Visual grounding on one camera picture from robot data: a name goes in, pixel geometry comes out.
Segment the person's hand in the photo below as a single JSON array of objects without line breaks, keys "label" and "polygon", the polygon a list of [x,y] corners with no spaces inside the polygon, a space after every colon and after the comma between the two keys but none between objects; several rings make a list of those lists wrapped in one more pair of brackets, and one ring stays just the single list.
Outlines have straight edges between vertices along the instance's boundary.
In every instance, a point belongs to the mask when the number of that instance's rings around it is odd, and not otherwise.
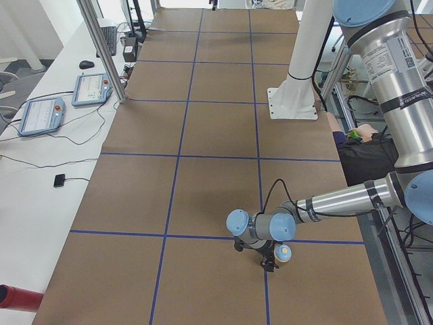
[{"label": "person's hand", "polygon": [[372,140],[373,135],[379,133],[377,129],[374,129],[369,124],[362,124],[355,128],[355,131],[359,135],[359,137],[363,140],[363,142],[369,142]]}]

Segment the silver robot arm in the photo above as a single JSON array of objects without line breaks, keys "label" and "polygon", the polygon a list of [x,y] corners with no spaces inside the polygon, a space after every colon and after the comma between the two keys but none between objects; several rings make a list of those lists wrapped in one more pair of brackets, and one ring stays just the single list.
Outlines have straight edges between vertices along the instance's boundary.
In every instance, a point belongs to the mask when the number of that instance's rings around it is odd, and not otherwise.
[{"label": "silver robot arm", "polygon": [[272,119],[304,120],[306,88],[334,25],[339,51],[321,101],[338,96],[343,117],[329,120],[347,187],[302,200],[288,199],[271,213],[236,209],[227,229],[237,251],[251,249],[271,272],[290,259],[287,241],[300,223],[353,217],[403,207],[432,223],[432,89],[416,59],[407,29],[413,22],[403,1],[307,1],[287,78],[268,89]]}]

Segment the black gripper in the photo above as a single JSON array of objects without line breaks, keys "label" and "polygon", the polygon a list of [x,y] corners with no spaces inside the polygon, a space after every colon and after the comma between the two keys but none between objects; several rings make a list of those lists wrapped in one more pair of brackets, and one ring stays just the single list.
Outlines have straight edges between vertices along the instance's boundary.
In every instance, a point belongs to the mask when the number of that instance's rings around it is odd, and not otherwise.
[{"label": "black gripper", "polygon": [[253,244],[244,242],[239,237],[234,237],[235,250],[242,252],[244,249],[256,251],[262,255],[263,259],[260,262],[261,267],[276,267],[274,248],[276,241],[274,240],[259,240]]}]

